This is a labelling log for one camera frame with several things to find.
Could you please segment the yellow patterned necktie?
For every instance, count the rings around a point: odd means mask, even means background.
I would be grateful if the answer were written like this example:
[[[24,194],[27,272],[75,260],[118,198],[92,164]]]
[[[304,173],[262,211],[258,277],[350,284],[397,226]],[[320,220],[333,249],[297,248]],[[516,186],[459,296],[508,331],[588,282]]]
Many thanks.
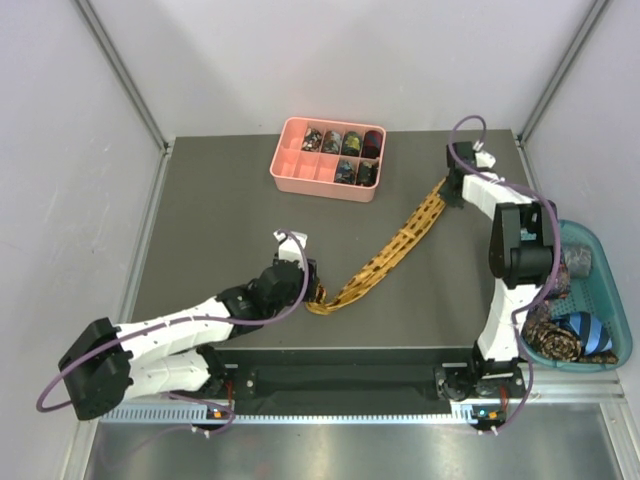
[[[419,244],[430,232],[446,209],[440,195],[445,185],[442,179],[412,212],[404,225],[391,240],[372,257],[331,299],[327,291],[318,284],[306,309],[315,315],[328,316],[362,299]]]

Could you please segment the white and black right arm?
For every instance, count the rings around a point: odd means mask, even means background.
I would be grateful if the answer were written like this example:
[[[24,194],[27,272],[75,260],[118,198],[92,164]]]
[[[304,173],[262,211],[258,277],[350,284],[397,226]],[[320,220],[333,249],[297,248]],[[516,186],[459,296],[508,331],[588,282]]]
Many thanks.
[[[444,394],[462,386],[472,396],[497,396],[502,387],[522,390],[521,331],[555,261],[555,210],[506,185],[493,171],[494,164],[495,158],[478,142],[447,146],[449,172],[439,194],[450,206],[477,207],[491,221],[488,264],[495,287],[470,365],[466,372],[445,371]]]

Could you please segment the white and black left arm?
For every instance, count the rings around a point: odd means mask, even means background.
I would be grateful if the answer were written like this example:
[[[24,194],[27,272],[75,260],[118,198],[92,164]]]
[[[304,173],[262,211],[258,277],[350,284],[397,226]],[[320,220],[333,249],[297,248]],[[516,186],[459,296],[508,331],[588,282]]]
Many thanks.
[[[91,322],[58,363],[76,417],[93,420],[125,400],[173,391],[220,394],[227,374],[215,344],[284,318],[317,285],[315,261],[276,258],[259,277],[194,307],[131,324]]]

